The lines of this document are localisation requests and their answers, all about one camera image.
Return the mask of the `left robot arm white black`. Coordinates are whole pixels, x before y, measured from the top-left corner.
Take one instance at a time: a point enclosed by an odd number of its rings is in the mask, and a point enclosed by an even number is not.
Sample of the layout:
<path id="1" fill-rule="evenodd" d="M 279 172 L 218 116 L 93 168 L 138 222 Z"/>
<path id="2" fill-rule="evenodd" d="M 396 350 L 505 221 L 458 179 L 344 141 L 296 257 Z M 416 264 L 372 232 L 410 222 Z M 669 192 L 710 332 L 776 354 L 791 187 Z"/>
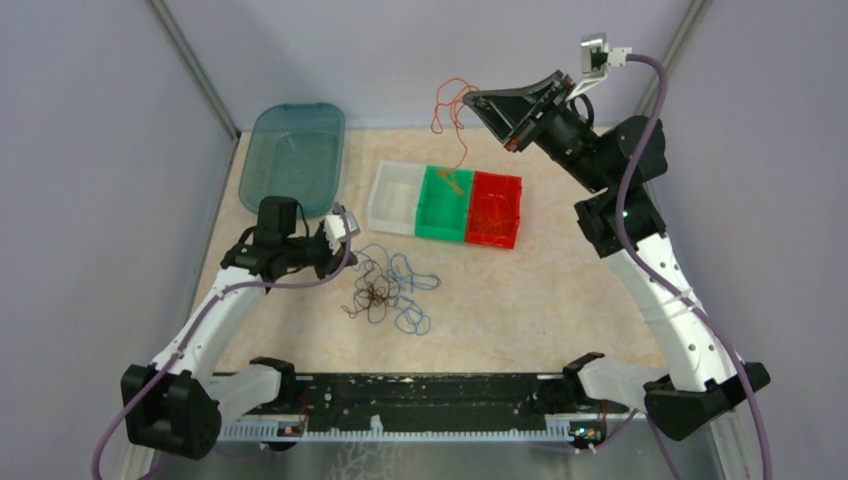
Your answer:
<path id="1" fill-rule="evenodd" d="M 277 414 L 300 399 L 294 366 L 259 357 L 243 370 L 214 370 L 247 317 L 275 289 L 324 285 L 355 265 L 352 241 L 360 233 L 353 212 L 334 204 L 316 230 L 297 235 L 304 215 L 290 197 L 269 196 L 255 225 L 226 252 L 213 285 L 175 338 L 148 364 L 132 365 L 120 388 L 118 422 L 130 443 L 199 460 L 223 427 L 258 407 Z"/>

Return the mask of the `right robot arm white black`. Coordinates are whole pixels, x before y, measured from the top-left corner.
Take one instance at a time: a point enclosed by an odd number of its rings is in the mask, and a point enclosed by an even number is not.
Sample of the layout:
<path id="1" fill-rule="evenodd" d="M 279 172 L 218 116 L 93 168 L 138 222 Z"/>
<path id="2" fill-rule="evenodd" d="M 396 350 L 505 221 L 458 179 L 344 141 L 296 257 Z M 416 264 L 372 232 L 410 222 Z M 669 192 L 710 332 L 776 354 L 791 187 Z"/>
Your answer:
<path id="1" fill-rule="evenodd" d="M 638 409 L 680 441 L 765 387 L 770 376 L 706 325 L 646 191 L 668 167 L 658 114 L 636 115 L 597 134 L 575 110 L 578 97 L 572 79 L 555 72 L 526 87 L 473 91 L 462 101 L 506 150 L 536 145 L 588 190 L 575 205 L 579 227 L 630 292 L 665 358 L 666 368 L 656 369 L 586 354 L 564 368 L 565 403 L 576 412 L 600 400 Z"/>

